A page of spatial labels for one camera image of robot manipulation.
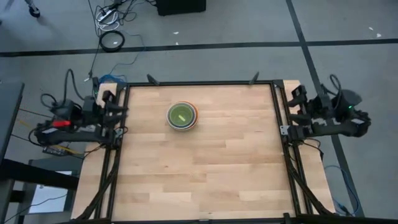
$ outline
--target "concrete floor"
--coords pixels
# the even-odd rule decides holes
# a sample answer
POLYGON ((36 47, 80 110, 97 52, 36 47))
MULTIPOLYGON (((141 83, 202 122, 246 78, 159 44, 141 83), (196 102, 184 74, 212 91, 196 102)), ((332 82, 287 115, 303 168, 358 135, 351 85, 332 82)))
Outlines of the concrete floor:
MULTIPOLYGON (((0 12, 0 52, 95 49, 98 39, 87 1, 35 0, 42 17, 32 18, 23 1, 15 1, 11 10, 0 12)), ((104 6, 103 0, 91 0, 104 6)), ((369 40, 398 38, 398 1, 394 0, 293 0, 297 17, 307 41, 369 40)), ((146 46, 220 44, 231 42, 296 42, 292 18, 285 1, 280 0, 208 0, 207 11, 160 17, 149 4, 135 7, 138 17, 121 29, 141 34, 146 46)), ((125 47, 141 46, 137 37, 126 36, 125 47)), ((398 65, 397 44, 310 47, 321 82, 331 86, 328 75, 336 74, 343 88, 357 91, 363 102, 358 109, 369 112, 372 126, 362 138, 340 136, 349 168, 367 217, 398 218, 398 151, 394 137, 398 133, 398 110, 394 104, 398 65)), ((95 76, 110 72, 115 63, 128 63, 136 52, 99 54, 93 69, 95 76)), ((91 91, 84 83, 93 54, 35 57, 0 57, 3 83, 25 83, 21 108, 50 113, 39 101, 42 93, 62 95, 65 72, 75 72, 82 95, 91 91)), ((260 79, 300 80, 309 95, 315 89, 300 47, 252 47, 143 52, 133 66, 120 66, 113 75, 126 75, 129 82, 144 82, 150 73, 160 81, 244 80, 260 71, 260 79)), ((78 101, 69 86, 68 97, 78 101)), ((18 118, 34 125, 42 118, 20 111, 18 118)), ((27 136, 29 129, 16 123, 13 133, 27 136)), ((337 164, 329 137, 320 138, 325 152, 324 165, 337 164)), ((83 150, 84 144, 72 144, 83 150)), ((21 162, 48 157, 41 149, 11 138, 7 158, 21 162)), ((332 195, 348 205, 346 188, 338 170, 327 170, 332 195)), ((11 205, 9 217, 16 213, 11 205)), ((69 214, 28 217, 25 223, 51 223, 67 220, 69 214)))

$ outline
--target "white cable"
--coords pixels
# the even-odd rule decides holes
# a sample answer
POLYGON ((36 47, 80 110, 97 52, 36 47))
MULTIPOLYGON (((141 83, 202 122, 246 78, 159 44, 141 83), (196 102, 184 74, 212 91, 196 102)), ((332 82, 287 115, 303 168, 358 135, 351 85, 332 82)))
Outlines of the white cable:
POLYGON ((96 15, 96 17, 95 17, 95 26, 97 28, 101 29, 102 31, 106 32, 106 31, 116 30, 120 26, 120 23, 117 22, 117 20, 119 19, 119 13, 118 12, 115 11, 113 13, 112 20, 110 22, 99 22, 99 17, 98 16, 100 16, 100 15, 102 15, 101 12, 99 12, 96 15), (112 29, 106 29, 107 27, 112 26, 114 24, 116 24, 116 25, 112 29))

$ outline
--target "wooden tabletop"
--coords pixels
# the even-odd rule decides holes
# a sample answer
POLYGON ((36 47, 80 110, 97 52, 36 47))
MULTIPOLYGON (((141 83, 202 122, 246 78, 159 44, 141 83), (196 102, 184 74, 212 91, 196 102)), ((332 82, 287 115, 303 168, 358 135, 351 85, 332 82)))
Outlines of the wooden tabletop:
MULTIPOLYGON (((289 99, 299 82, 284 83, 289 99)), ((99 96, 105 89, 116 85, 101 85, 99 96)), ((128 107, 113 221, 295 216, 269 85, 134 87, 128 107), (166 112, 177 101, 198 108, 198 123, 189 131, 167 124, 166 112)), ((319 152, 299 149, 308 186, 334 212, 319 152)), ((103 158, 100 150, 85 159, 72 218, 98 190, 103 158)))

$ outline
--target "wheel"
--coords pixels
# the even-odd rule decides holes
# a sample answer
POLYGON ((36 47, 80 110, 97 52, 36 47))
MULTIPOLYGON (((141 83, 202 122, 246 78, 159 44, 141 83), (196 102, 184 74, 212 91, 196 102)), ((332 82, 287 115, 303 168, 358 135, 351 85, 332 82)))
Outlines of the wheel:
POLYGON ((39 18, 40 17, 40 10, 38 8, 36 8, 36 11, 34 11, 34 9, 29 6, 29 13, 34 18, 39 18))

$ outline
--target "black floor stripe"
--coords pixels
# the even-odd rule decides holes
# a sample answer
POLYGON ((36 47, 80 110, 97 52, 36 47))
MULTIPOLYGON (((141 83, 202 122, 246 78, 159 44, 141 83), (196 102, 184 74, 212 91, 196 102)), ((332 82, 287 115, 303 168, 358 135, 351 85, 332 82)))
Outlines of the black floor stripe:
MULTIPOLYGON (((308 43, 305 41, 305 38, 304 38, 304 35, 303 35, 303 31, 301 29, 301 25, 300 25, 300 22, 299 22, 299 19, 298 19, 297 15, 296 15, 296 12, 295 12, 295 9, 294 9, 294 6, 293 6, 293 2, 292 2, 292 0, 286 0, 286 3, 287 3, 287 7, 289 8, 290 16, 292 17, 292 20, 293 20, 293 25, 294 25, 294 28, 296 30, 298 40, 300 41, 300 45, 301 45, 301 48, 303 50, 305 61, 307 63, 308 69, 309 69, 310 74, 311 74, 312 82, 313 82, 313 84, 315 86, 315 89, 316 89, 317 93, 319 95, 322 95, 323 94, 323 90, 322 90, 321 85, 320 85, 321 83, 319 81, 319 77, 318 77, 317 71, 315 69, 313 60, 311 58, 310 51, 308 49, 308 45, 307 45, 308 43)), ((344 44, 344 43, 347 43, 347 42, 349 42, 349 40, 345 40, 345 41, 342 41, 340 43, 344 44)), ((333 121, 330 120, 330 119, 328 121, 326 121, 326 122, 327 122, 327 125, 332 125, 333 124, 333 121)), ((353 182, 353 179, 352 179, 352 176, 351 176, 351 172, 349 171, 348 163, 347 163, 347 160, 345 158, 343 147, 341 146, 341 142, 340 142, 340 139, 339 139, 338 135, 331 136, 331 141, 333 143, 333 147, 335 148, 335 152, 336 152, 336 156, 338 158, 339 165, 347 173, 346 178, 344 178, 347 191, 349 192, 349 187, 348 186, 351 186, 351 190, 353 191, 353 193, 355 195, 358 195, 358 193, 356 191, 356 188, 355 188, 355 185, 354 185, 354 182, 353 182)), ((356 201, 356 199, 354 198, 353 195, 351 195, 350 193, 348 193, 348 195, 349 195, 349 199, 351 201, 352 207, 354 209, 356 209, 355 206, 357 205, 356 203, 358 203, 358 210, 356 212, 356 216, 363 217, 364 213, 363 213, 363 209, 362 209, 361 202, 359 201, 359 199, 358 199, 358 201, 356 201)))
MULTIPOLYGON (((398 44, 398 39, 375 39, 375 40, 326 40, 308 41, 307 46, 344 46, 344 45, 373 45, 373 44, 398 44)), ((165 51, 165 50, 200 50, 200 49, 233 49, 250 47, 301 47, 300 42, 241 42, 227 44, 189 44, 189 45, 166 45, 150 47, 124 47, 120 52, 146 52, 165 51)), ((41 50, 28 52, 0 52, 0 57, 26 57, 26 56, 49 56, 49 55, 80 55, 95 54, 96 49, 76 49, 76 50, 41 50)))

